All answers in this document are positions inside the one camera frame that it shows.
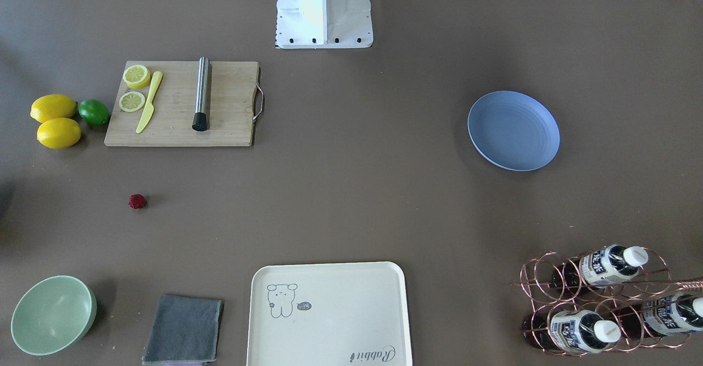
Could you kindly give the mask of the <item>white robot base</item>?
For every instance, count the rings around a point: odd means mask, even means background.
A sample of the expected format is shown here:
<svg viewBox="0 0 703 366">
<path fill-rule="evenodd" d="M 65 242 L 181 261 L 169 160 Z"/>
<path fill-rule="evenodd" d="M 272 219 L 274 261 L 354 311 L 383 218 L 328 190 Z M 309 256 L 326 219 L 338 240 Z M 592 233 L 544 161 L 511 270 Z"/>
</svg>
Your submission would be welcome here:
<svg viewBox="0 0 703 366">
<path fill-rule="evenodd" d="M 371 0 L 277 0 L 278 49 L 369 48 Z"/>
</svg>

